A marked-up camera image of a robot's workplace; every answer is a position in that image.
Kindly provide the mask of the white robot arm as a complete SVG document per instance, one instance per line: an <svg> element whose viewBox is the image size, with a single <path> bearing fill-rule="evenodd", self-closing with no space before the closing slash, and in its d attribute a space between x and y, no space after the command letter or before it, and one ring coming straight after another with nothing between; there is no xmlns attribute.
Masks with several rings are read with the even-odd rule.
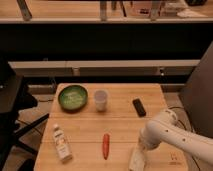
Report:
<svg viewBox="0 0 213 171"><path fill-rule="evenodd" d="M213 165L213 139L183 130L176 126L177 122L178 116L173 110L162 110L140 130L139 147L153 150L166 142Z"/></svg>

